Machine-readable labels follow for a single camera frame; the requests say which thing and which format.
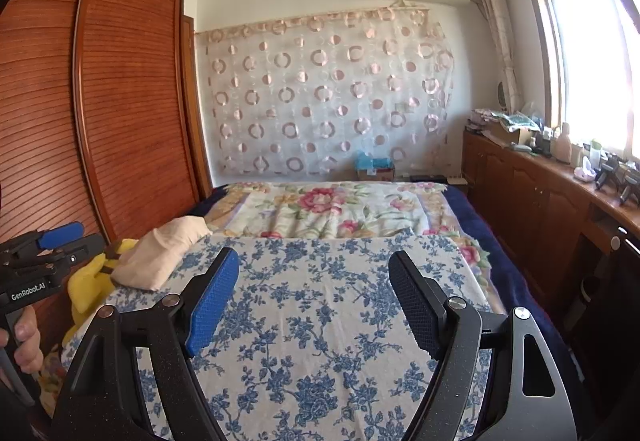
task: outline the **window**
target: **window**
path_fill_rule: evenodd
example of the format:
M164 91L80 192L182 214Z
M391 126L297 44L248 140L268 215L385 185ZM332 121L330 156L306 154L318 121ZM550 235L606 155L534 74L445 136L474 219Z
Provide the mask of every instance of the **window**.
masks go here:
M640 158L640 35L620 1L534 0L534 7L547 124L569 122L572 141L596 139Z

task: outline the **white and blue floral fabric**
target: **white and blue floral fabric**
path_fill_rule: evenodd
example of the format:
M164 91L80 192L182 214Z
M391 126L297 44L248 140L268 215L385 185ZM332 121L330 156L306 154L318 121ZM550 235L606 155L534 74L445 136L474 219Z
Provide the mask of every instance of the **white and blue floral fabric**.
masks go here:
M490 310L456 245L441 235L400 233L341 241L205 237L162 291L120 287L121 312L180 293L223 246L240 257L233 297L193 367L213 416L234 441L400 441L436 362L420 350L388 280L404 249L448 295ZM85 324L63 352L68 367ZM171 438L148 351L139 368L157 435ZM490 361L481 351L458 430L473 433Z

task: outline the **floral bedspread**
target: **floral bedspread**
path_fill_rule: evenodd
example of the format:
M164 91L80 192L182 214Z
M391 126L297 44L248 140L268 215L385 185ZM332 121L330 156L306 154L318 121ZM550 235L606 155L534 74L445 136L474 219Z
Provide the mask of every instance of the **floral bedspread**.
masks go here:
M241 259L238 282L212 342L192 363L229 440L400 441L436 362L420 350L388 280L387 261L404 249L449 294L488 310L484 294L448 237L322 241L207 236L157 293L120 287L121 311L180 293L223 246ZM68 367L86 330L69 342ZM156 434L170 439L148 351L139 350L146 405ZM490 352L481 351L459 439L477 420Z
M227 237L341 239L415 235L451 237L494 312L504 306L491 283L488 253L466 235L439 183L236 183L206 215Z

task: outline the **wooden wardrobe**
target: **wooden wardrobe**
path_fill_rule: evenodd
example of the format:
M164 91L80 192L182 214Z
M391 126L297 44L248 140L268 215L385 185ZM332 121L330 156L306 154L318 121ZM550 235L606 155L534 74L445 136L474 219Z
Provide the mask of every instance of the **wooden wardrobe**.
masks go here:
M207 195L182 28L182 0L9 2L0 242L74 220L108 242L141 237Z

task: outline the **screw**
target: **screw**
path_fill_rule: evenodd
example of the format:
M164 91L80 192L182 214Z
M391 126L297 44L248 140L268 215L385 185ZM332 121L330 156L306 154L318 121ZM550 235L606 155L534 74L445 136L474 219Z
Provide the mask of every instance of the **screw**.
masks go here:
M100 309L98 309L98 316L100 318L108 318L113 315L114 311L115 308L113 306L102 306Z
M465 309L466 307L466 302L463 298L460 298L459 296L452 296L449 300L447 300L447 303L449 304L449 307L451 309L457 309L458 311L460 311L461 309Z
M513 310L513 314L520 320L526 320L531 316L531 313L526 307L516 307L516 309Z
M175 293L170 293L162 299L162 305L164 307L173 307L177 305L178 302L180 302L180 295L177 295Z

